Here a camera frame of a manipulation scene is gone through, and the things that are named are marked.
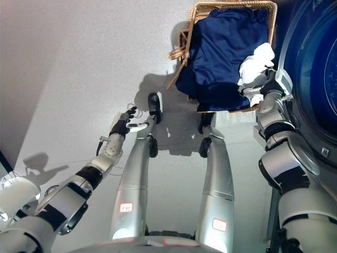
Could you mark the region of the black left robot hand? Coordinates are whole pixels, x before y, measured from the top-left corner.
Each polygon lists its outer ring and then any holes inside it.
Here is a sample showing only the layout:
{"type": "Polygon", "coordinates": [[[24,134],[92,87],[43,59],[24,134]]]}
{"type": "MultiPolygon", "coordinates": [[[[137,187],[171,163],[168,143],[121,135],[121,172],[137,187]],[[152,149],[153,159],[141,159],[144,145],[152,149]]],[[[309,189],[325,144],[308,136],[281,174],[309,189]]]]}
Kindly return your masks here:
{"type": "Polygon", "coordinates": [[[116,123],[112,124],[109,135],[119,134],[125,137],[130,132],[138,132],[147,128],[148,123],[131,123],[131,119],[134,118],[136,113],[136,106],[131,107],[127,111],[117,116],[116,123]]]}

